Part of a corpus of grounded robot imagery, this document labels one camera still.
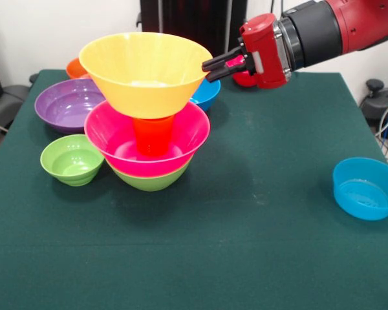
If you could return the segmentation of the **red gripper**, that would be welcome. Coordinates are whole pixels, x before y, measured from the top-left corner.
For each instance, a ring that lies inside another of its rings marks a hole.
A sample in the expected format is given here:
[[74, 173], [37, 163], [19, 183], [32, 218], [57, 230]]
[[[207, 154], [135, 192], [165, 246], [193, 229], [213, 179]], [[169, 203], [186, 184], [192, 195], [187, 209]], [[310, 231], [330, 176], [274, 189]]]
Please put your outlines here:
[[243, 54], [241, 46], [235, 47], [202, 63], [202, 71], [209, 72], [206, 79], [216, 81], [248, 70], [259, 88], [285, 85], [291, 76], [291, 65], [276, 16], [267, 13], [248, 20], [240, 27], [240, 35], [246, 49], [246, 64], [227, 66], [227, 61]]

